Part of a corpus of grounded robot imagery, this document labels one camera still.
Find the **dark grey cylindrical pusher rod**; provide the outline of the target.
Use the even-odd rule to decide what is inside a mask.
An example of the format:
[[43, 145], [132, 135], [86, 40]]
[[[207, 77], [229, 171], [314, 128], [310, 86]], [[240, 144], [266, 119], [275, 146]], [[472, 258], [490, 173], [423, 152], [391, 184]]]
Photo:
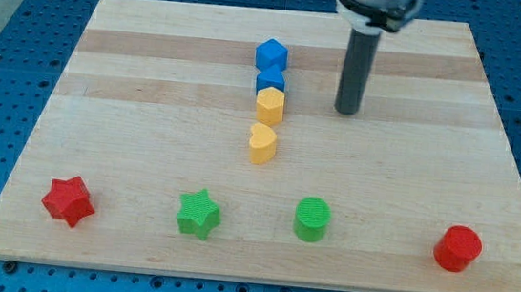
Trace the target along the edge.
[[338, 113], [354, 115], [359, 112], [381, 37], [381, 31], [371, 35], [351, 31], [335, 97], [334, 108]]

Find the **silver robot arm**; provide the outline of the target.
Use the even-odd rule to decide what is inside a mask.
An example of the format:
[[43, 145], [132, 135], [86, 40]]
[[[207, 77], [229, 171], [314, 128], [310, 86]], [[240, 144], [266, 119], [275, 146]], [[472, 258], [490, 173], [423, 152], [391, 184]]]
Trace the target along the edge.
[[336, 0], [337, 13], [351, 25], [334, 108], [354, 115], [383, 32], [396, 33], [416, 18], [425, 0]]

